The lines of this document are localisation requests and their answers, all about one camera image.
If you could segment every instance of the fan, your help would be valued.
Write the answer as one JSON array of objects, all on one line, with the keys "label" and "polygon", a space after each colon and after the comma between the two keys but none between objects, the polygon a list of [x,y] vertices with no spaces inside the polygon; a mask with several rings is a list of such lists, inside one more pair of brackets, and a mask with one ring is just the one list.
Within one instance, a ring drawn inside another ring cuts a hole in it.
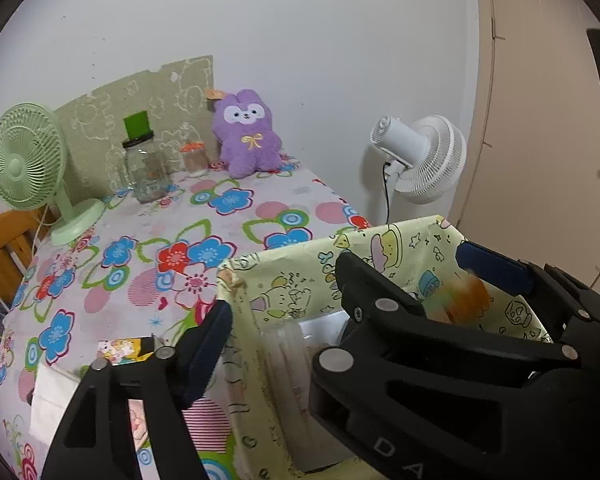
[{"label": "fan", "polygon": [[0,118],[0,198],[14,209],[31,210],[53,200],[61,218],[51,228],[51,243],[65,245],[85,232],[104,211],[90,198],[72,206],[64,187],[66,146],[56,115],[23,103]]},{"label": "fan", "polygon": [[371,142],[395,159],[385,175],[415,204],[439,199],[458,180],[466,160],[462,133],[439,115],[411,126],[384,116],[371,132]]}]

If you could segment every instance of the fan base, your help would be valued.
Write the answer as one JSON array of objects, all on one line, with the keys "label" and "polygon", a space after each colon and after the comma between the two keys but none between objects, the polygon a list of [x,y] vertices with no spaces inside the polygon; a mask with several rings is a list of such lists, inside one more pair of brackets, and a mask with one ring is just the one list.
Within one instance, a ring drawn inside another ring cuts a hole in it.
[{"label": "fan base", "polygon": [[97,198],[90,198],[74,206],[75,217],[73,219],[67,222],[61,218],[51,228],[51,244],[53,246],[67,245],[78,238],[98,221],[104,208],[104,202]]}]

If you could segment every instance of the green sticky note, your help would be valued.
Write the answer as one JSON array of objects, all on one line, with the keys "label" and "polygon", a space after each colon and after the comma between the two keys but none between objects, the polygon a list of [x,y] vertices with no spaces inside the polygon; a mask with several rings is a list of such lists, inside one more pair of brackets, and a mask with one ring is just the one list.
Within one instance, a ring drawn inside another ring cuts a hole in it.
[{"label": "green sticky note", "polygon": [[146,114],[146,110],[126,117],[125,128],[129,139],[135,139],[141,135],[148,134],[151,128],[149,127],[149,117]]}]

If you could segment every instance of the black jar lid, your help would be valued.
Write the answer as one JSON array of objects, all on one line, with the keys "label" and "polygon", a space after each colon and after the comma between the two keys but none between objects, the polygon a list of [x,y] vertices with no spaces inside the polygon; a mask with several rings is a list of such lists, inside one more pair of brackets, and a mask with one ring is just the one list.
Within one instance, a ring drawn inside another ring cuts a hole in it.
[{"label": "black jar lid", "polygon": [[122,147],[127,149],[127,148],[131,148],[133,146],[136,146],[137,144],[140,144],[141,142],[145,142],[146,140],[151,140],[154,138],[154,133],[153,132],[147,132],[145,134],[142,134],[140,136],[134,137],[133,139],[127,139],[127,140],[123,140],[122,141]]}]

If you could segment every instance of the blurry orange toy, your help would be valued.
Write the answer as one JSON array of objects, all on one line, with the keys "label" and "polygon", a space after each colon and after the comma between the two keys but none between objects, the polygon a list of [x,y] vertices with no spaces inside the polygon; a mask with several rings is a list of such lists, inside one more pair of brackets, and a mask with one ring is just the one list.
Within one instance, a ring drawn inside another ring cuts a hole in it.
[{"label": "blurry orange toy", "polygon": [[467,273],[445,282],[424,305],[429,319],[462,325],[487,310],[490,301],[482,280]]}]

